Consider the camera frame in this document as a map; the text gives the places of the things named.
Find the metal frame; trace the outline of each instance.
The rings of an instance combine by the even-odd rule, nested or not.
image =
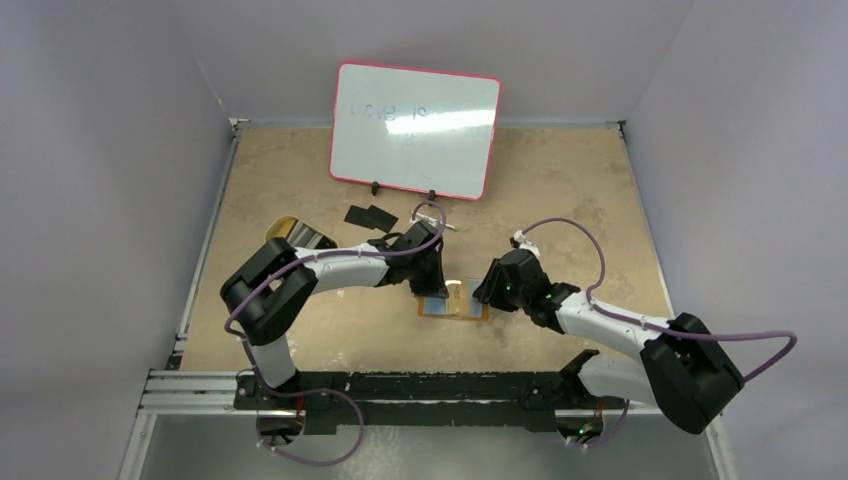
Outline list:
[[[200,277],[203,275],[203,268],[206,266],[206,257],[209,253],[209,243],[212,241],[212,235],[215,233],[215,225],[218,224],[218,214],[221,212],[221,202],[224,200],[224,192],[227,190],[227,183],[230,181],[230,173],[233,170],[233,162],[236,158],[236,151],[238,150],[241,136],[249,124],[249,121],[240,121],[233,125],[233,140],[230,143],[230,152],[227,154],[224,174],[221,177],[221,184],[218,186],[218,194],[215,197],[215,205],[212,207],[212,218],[209,221],[209,225],[206,227],[206,235],[203,238],[203,244],[200,247],[200,254],[197,258],[197,266],[194,268],[194,275],[191,277],[191,286],[188,290],[188,298],[186,298],[183,315],[180,318],[180,324],[177,328],[177,335],[185,335],[185,338],[188,338],[188,324],[191,322],[191,314],[194,312],[194,304],[197,299]]]
[[[233,141],[230,146],[230,152],[227,157],[226,166],[221,184],[218,189],[215,205],[212,212],[212,218],[206,229],[206,236],[201,246],[200,254],[197,261],[197,266],[192,278],[191,287],[189,289],[188,298],[183,309],[183,315],[177,329],[176,342],[174,345],[174,356],[181,356],[185,350],[185,345],[188,340],[188,328],[191,322],[191,315],[194,310],[194,304],[197,297],[200,277],[206,265],[206,258],[209,250],[209,243],[214,234],[215,226],[218,221],[218,215],[221,209],[221,202],[224,198],[224,192],[227,188],[227,182],[230,178],[235,156],[244,131],[252,126],[257,127],[329,127],[321,122],[314,125],[303,125],[302,123],[294,125],[286,122],[259,122],[252,123],[250,120],[237,119],[233,126]],[[630,167],[631,176],[633,176],[633,168],[630,162],[627,145],[624,141],[624,135],[620,124],[616,122],[594,123],[594,124],[565,124],[554,122],[541,123],[511,123],[500,122],[499,127],[571,127],[571,128],[598,128],[598,129],[614,129],[618,131],[621,145],[627,156],[627,163]],[[641,196],[638,198],[639,205],[642,207]],[[671,299],[666,288],[665,278],[662,274],[659,257],[656,252],[656,247],[653,243],[650,227],[648,225],[647,216],[643,212],[643,221],[645,222],[649,238],[651,239],[651,247],[654,254],[654,259],[657,263],[657,268],[662,282],[663,292],[666,297],[669,312],[673,314]],[[139,409],[136,416],[136,421],[133,426],[132,436],[130,437],[127,452],[124,456],[124,462],[121,466],[118,478],[120,480],[135,480],[140,478],[144,460],[147,455],[150,439],[156,427],[156,421],[159,416],[163,415],[257,415],[257,411],[235,410],[232,406],[236,394],[236,372],[183,372],[183,371],[152,371],[148,377],[144,393],[139,404]],[[592,415],[589,410],[557,410],[558,417],[581,417]],[[263,416],[279,416],[293,417],[295,412],[291,410],[274,410],[263,411]],[[633,403],[628,415],[662,415],[659,409],[644,404]],[[716,472],[720,480],[736,480],[739,478],[739,473],[736,468],[733,451],[730,447],[730,441],[721,417],[716,418],[707,430],[708,445],[712,453],[713,462]]]

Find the whiteboard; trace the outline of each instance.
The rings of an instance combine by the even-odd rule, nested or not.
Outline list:
[[[486,190],[499,96],[493,77],[343,63],[330,174],[477,200]]]

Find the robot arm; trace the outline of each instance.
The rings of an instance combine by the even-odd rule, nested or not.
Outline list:
[[[626,358],[584,351],[563,374],[594,396],[630,398],[656,405],[675,425],[701,433],[744,386],[742,375],[715,342],[680,340],[600,314],[580,288],[551,283],[532,248],[516,248],[492,261],[474,292],[481,303],[513,312],[561,334],[595,340]],[[649,317],[594,301],[606,311],[671,330],[710,333],[697,317]]]
[[[221,287],[221,298],[232,313],[269,275],[298,259],[319,254],[289,271],[277,288],[268,287],[251,300],[237,321],[247,336],[256,366],[265,381],[278,388],[297,369],[289,352],[286,332],[310,295],[346,287],[380,287],[409,281],[416,296],[447,297],[439,240],[431,247],[404,256],[380,256],[424,245],[436,235],[426,222],[416,222],[404,234],[369,240],[345,249],[294,248],[284,238],[272,238]],[[359,255],[334,255],[340,250]]]

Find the floor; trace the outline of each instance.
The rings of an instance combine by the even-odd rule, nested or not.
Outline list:
[[[279,217],[294,215],[355,245],[382,232],[342,220],[350,205],[374,204],[401,218],[423,196],[340,182],[329,175],[330,129],[246,130],[209,245],[181,370],[235,371],[247,360],[223,331],[223,282],[264,242]],[[448,222],[445,278],[482,278],[506,253],[509,237],[530,223],[565,216],[589,228],[607,257],[607,280],[596,297],[650,315],[668,302],[627,154],[613,129],[498,129],[486,196],[477,202],[439,199]],[[591,243],[565,224],[534,231],[552,281],[586,287],[598,275]],[[560,369],[584,348],[582,338],[533,325],[521,313],[492,311],[485,323],[418,316],[407,285],[349,288],[312,297],[289,343],[303,370],[515,371]]]

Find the black mounting bar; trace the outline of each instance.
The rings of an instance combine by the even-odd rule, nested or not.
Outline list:
[[[298,372],[279,390],[329,388],[344,392],[362,409],[369,425],[517,426],[531,432],[577,435],[587,419],[568,422],[556,411],[594,411],[598,399],[562,372]],[[296,399],[269,395],[253,375],[238,377],[237,410],[294,410]],[[605,398],[605,408],[620,409],[621,399]],[[306,434],[333,434],[338,425],[356,425],[350,405],[333,395],[310,395],[304,406]]]

